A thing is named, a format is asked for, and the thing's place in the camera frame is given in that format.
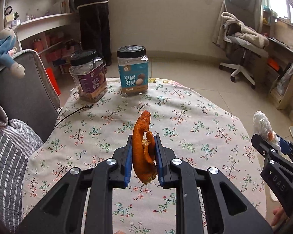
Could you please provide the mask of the person's right hand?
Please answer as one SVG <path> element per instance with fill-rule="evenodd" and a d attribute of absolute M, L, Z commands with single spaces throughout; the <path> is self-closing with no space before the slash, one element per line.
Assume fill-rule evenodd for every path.
<path fill-rule="evenodd" d="M 272 213 L 274 215 L 271 222 L 272 227 L 278 225 L 280 221 L 282 222 L 287 218 L 285 210 L 282 206 L 279 206 L 278 208 L 274 209 Z"/>

